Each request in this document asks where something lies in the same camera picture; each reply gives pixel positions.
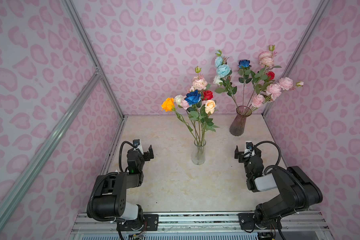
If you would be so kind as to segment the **purple ribbed glass vase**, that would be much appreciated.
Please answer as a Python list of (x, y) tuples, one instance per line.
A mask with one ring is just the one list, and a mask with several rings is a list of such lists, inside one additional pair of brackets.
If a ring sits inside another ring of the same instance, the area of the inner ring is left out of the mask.
[(233, 136), (241, 136), (245, 131), (247, 118), (252, 114), (249, 107), (239, 106), (236, 108), (236, 117), (230, 126), (230, 133)]

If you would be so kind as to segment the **clear glass vase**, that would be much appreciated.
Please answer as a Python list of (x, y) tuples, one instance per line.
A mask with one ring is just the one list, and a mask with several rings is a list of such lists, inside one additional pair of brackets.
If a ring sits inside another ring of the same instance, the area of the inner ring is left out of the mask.
[(206, 161), (206, 141), (201, 142), (194, 141), (194, 147), (191, 154), (191, 160), (193, 164), (200, 166)]

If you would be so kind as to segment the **orange rose stem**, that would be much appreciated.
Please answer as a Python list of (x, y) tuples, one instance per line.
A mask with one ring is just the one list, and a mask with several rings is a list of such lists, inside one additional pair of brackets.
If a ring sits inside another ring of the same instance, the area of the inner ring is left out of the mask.
[(175, 107), (175, 100), (174, 98), (167, 98), (161, 105), (162, 110), (165, 112), (175, 113), (178, 120), (180, 120), (183, 124), (185, 124), (194, 137), (195, 141), (199, 140), (199, 134), (196, 132), (195, 123), (191, 121), (191, 125), (189, 122), (186, 121), (185, 117), (177, 112)]

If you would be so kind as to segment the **pink rose spray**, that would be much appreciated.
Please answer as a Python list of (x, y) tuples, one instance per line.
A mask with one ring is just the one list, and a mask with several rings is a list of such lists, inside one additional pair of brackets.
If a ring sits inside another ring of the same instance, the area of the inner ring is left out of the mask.
[(252, 103), (251, 103), (251, 110), (255, 110), (255, 109), (258, 109), (260, 107), (262, 107), (264, 105), (266, 101), (266, 98), (262, 95), (262, 94), (258, 94), (256, 95), (255, 97), (253, 97), (252, 99)]
[(200, 68), (199, 66), (195, 67), (195, 73), (197, 75), (193, 77), (190, 92), (206, 91), (208, 88), (208, 82), (206, 81), (204, 75), (202, 74), (202, 68)]

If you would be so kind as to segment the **peach rose stem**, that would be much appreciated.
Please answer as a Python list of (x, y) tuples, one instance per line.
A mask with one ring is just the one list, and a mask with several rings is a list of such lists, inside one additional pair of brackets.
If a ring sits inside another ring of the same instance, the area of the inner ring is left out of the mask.
[(215, 112), (215, 108), (216, 108), (216, 102), (213, 100), (207, 100), (207, 101), (203, 101), (203, 104), (205, 106), (205, 112), (207, 115), (211, 115)]

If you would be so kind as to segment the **white rose stem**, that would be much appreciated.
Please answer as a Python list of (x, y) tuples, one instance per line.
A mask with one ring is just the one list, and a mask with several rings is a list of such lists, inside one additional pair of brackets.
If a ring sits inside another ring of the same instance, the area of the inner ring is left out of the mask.
[(177, 96), (174, 98), (174, 102), (175, 102), (178, 106), (181, 106), (183, 99), (184, 99), (184, 96), (182, 96), (182, 95), (177, 95)]
[(214, 84), (217, 86), (221, 86), (223, 84), (223, 80), (222, 80), (221, 76), (216, 75), (214, 77)]

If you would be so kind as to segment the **pale pink white flower bunch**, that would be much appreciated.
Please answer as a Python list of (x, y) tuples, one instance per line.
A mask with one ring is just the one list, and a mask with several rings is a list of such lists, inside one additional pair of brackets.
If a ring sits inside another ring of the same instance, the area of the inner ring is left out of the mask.
[(216, 129), (219, 128), (215, 123), (212, 115), (207, 115), (205, 112), (205, 106), (203, 101), (200, 101), (197, 105), (189, 106), (189, 104), (185, 101), (185, 98), (182, 101), (180, 108), (184, 109), (187, 112), (189, 122), (191, 125), (191, 121), (195, 123), (196, 132), (199, 134), (198, 142), (202, 140), (206, 141), (206, 132), (212, 131), (216, 132)]

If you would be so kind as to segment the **red rose stem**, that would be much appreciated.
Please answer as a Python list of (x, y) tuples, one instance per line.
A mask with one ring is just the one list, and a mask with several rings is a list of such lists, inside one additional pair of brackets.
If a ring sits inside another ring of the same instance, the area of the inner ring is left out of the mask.
[(269, 81), (273, 81), (275, 78), (275, 73), (272, 71), (267, 72), (266, 75), (268, 76)]

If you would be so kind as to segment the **blue rose stem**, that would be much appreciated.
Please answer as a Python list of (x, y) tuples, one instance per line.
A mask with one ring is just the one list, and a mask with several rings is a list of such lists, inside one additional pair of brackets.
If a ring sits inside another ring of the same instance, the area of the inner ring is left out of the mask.
[(246, 84), (249, 84), (253, 79), (251, 61), (250, 60), (240, 60), (238, 67), (239, 67), (238, 73), (240, 75), (239, 82), (241, 84), (243, 84), (242, 104), (244, 105)]

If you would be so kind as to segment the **light blue flower spray stem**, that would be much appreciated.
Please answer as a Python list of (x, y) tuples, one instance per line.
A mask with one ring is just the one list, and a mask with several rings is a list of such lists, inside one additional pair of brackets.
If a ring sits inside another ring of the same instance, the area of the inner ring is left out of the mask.
[(235, 106), (238, 107), (239, 105), (235, 97), (238, 88), (234, 86), (232, 82), (233, 71), (228, 65), (228, 58), (223, 56), (221, 50), (216, 51), (215, 67), (216, 75), (221, 76), (223, 80), (223, 84), (221, 86), (216, 85), (217, 88), (215, 89), (215, 92), (218, 94), (226, 93), (229, 97), (233, 99)]

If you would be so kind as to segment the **pink rose spray stem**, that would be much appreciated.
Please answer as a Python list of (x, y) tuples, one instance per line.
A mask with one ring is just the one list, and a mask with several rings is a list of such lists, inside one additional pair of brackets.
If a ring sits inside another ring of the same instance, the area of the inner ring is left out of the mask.
[(256, 94), (264, 93), (267, 86), (275, 82), (275, 79), (273, 81), (269, 81), (266, 73), (269, 71), (273, 72), (273, 69), (275, 68), (281, 68), (281, 66), (277, 66), (275, 64), (274, 58), (276, 55), (277, 52), (275, 45), (269, 45), (267, 51), (259, 54), (259, 64), (261, 68), (257, 72), (252, 71), (252, 84)]

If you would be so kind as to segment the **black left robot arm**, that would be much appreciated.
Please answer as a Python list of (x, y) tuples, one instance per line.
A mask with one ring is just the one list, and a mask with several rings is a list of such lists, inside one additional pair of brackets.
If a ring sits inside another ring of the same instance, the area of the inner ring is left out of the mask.
[(124, 227), (132, 231), (143, 230), (147, 225), (143, 209), (127, 202), (127, 190), (142, 185), (144, 165), (154, 157), (153, 147), (144, 151), (139, 139), (122, 142), (120, 170), (96, 178), (87, 204), (87, 216), (98, 222), (116, 222), (119, 231)]

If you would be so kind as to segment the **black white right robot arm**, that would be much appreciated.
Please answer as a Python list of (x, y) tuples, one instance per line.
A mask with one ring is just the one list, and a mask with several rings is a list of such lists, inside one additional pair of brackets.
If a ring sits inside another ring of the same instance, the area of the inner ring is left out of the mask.
[[(274, 165), (264, 166), (260, 146), (270, 144), (278, 151)], [(277, 189), (279, 194), (271, 200), (258, 204), (251, 214), (239, 214), (241, 229), (247, 233), (267, 230), (275, 226), (281, 231), (281, 220), (286, 216), (309, 209), (323, 201), (319, 187), (298, 166), (280, 166), (281, 149), (272, 141), (253, 144), (246, 142), (244, 151), (235, 149), (234, 158), (245, 167), (246, 184), (253, 193)]]

